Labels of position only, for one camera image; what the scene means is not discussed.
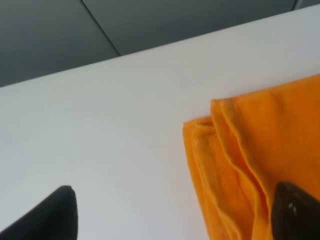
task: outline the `towel fold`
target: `towel fold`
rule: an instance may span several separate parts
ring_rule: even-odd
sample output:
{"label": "towel fold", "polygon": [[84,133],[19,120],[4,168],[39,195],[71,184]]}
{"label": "towel fold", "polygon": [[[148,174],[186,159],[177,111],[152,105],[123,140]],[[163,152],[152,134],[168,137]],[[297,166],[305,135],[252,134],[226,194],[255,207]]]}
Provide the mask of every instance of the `towel fold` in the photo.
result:
{"label": "towel fold", "polygon": [[271,240],[280,181],[320,199],[320,75],[213,100],[183,138],[211,240]]}

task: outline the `tabletop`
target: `tabletop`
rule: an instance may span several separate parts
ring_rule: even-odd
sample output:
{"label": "tabletop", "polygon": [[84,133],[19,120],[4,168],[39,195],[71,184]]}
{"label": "tabletop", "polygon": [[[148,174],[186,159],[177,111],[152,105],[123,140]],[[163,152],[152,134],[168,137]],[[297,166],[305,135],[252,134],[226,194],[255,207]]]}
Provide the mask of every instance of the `tabletop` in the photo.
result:
{"label": "tabletop", "polygon": [[0,229],[61,185],[79,240],[208,239],[183,123],[320,72],[320,5],[0,88]]}

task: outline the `orange towel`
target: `orange towel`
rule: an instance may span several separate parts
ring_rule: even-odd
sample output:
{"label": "orange towel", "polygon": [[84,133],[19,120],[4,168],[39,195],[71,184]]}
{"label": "orange towel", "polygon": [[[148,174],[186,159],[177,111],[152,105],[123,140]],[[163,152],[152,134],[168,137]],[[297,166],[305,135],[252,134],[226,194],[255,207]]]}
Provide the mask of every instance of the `orange towel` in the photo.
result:
{"label": "orange towel", "polygon": [[320,199],[320,75],[211,102],[184,145],[211,240],[271,240],[279,181]]}

